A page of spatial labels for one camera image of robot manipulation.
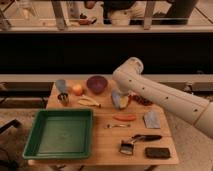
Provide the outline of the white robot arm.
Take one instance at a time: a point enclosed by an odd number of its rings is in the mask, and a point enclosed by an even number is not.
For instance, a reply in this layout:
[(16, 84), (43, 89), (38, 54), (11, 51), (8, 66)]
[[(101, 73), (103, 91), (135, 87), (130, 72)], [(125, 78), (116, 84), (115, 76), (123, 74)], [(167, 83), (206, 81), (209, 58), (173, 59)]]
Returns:
[(140, 59), (130, 57), (112, 78), (122, 93), (138, 93), (213, 139), (213, 102), (147, 79), (141, 75), (143, 69)]

